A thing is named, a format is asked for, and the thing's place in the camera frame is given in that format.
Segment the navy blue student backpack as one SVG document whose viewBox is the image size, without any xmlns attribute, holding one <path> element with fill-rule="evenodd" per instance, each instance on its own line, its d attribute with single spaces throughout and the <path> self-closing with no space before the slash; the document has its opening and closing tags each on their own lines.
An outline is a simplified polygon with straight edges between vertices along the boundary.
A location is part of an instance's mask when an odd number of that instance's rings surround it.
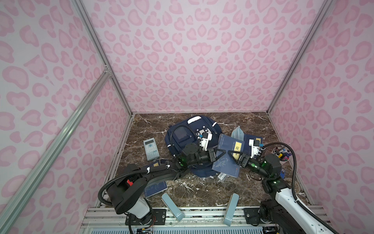
<svg viewBox="0 0 374 234">
<path fill-rule="evenodd" d="M 222 129 L 217 122 L 206 116 L 194 116 L 176 125 L 170 126 L 165 136 L 165 143 L 171 154 L 176 157 L 189 143 L 198 143 L 198 136 L 212 134 L 207 147 L 218 145 Z"/>
</svg>

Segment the navy book yellow label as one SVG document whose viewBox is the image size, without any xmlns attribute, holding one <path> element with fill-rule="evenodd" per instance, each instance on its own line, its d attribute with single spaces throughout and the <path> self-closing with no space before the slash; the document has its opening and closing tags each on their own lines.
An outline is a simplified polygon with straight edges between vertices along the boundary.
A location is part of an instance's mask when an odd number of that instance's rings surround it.
<svg viewBox="0 0 374 234">
<path fill-rule="evenodd" d="M 252 146 L 260 147 L 263 144 L 263 137 L 245 134 L 244 135 L 244 150 L 251 150 Z"/>
</svg>

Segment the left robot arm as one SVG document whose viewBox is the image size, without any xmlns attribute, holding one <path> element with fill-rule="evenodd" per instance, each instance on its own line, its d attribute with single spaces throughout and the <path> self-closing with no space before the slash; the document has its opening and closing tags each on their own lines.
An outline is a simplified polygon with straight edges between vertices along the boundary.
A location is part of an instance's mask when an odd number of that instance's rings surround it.
<svg viewBox="0 0 374 234">
<path fill-rule="evenodd" d="M 216 162 L 226 153 L 217 147 L 203 150 L 190 143 L 173 160 L 166 160 L 159 166 L 140 168 L 136 164 L 126 167 L 125 173 L 106 182 L 98 192 L 98 200 L 114 207 L 116 213 L 134 215 L 141 219 L 151 215 L 151 206 L 141 198 L 144 190 L 153 184 L 176 180 L 188 174 L 196 165 Z"/>
</svg>

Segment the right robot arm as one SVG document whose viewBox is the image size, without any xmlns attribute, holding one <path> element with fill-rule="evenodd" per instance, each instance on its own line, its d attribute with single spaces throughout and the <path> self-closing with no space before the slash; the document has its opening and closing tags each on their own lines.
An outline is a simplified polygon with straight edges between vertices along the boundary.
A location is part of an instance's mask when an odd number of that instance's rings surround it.
<svg viewBox="0 0 374 234">
<path fill-rule="evenodd" d="M 285 234 L 337 234 L 338 231 L 319 218 L 298 198 L 295 191 L 297 161 L 291 146 L 283 142 L 269 143 L 261 147 L 260 154 L 272 145 L 282 145 L 291 151 L 294 163 L 291 185 L 280 177 L 282 165 L 277 155 L 268 154 L 260 160 L 251 158 L 243 152 L 228 151 L 237 165 L 263 178 L 263 190 L 271 196 L 271 200 L 261 202 L 259 219 L 275 222 Z"/>
</svg>

